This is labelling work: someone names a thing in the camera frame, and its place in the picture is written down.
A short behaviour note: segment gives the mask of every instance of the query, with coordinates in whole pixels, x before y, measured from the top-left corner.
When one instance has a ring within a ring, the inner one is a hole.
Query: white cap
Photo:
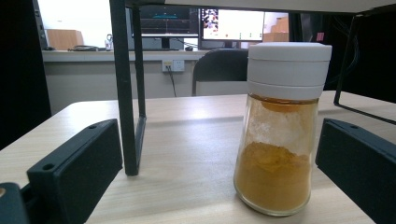
[[[249,47],[247,86],[260,96],[318,99],[326,81],[332,46],[272,42]]]

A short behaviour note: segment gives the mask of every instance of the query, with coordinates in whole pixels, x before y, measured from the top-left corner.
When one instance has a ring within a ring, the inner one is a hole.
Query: glass jar
[[[242,201],[259,212],[289,216],[309,201],[318,98],[331,49],[311,43],[249,49],[249,95],[233,182]],[[299,52],[316,56],[293,58]]]

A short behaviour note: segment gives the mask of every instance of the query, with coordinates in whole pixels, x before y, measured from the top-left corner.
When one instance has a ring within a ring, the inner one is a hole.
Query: monitor screen
[[[262,42],[264,12],[201,9],[201,39]]]
[[[143,37],[198,37],[197,8],[149,5],[140,8]]]

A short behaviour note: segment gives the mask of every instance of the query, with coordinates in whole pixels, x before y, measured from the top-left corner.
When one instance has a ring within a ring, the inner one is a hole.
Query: turmeric powder
[[[240,155],[234,184],[242,199],[261,212],[289,212],[310,195],[310,158],[285,147],[253,142]]]

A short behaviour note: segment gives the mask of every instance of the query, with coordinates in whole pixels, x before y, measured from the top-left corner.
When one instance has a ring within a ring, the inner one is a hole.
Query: office chair
[[[246,81],[247,49],[214,49],[198,60],[192,72],[192,96],[198,81]]]

